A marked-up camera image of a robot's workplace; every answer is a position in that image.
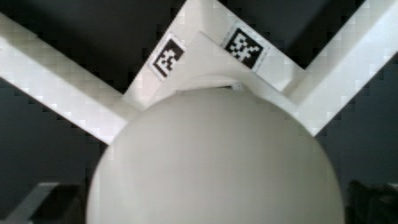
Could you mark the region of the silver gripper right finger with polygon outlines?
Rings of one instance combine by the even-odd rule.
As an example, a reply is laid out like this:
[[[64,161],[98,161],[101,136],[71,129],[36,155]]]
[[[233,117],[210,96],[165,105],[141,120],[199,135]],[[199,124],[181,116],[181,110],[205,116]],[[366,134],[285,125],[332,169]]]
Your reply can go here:
[[[352,181],[347,193],[347,224],[398,224],[398,184]]]

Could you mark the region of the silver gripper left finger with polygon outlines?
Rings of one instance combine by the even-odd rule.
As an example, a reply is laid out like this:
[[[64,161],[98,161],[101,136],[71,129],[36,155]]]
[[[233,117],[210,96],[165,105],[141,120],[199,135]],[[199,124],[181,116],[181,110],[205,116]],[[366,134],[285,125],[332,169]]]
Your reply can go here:
[[[82,184],[41,182],[0,224],[87,224]]]

